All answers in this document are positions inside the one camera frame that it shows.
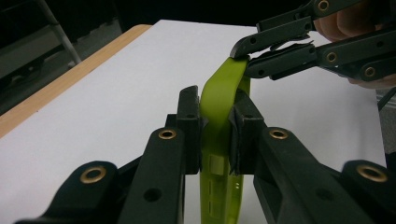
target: yellow-green object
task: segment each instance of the yellow-green object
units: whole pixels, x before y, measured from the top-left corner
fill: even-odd
[[[231,123],[228,121],[235,93],[249,93],[250,81],[243,77],[248,57],[228,58],[206,82],[200,110],[208,119],[202,139],[201,223],[237,223],[242,198],[243,176],[229,175],[228,150]]]

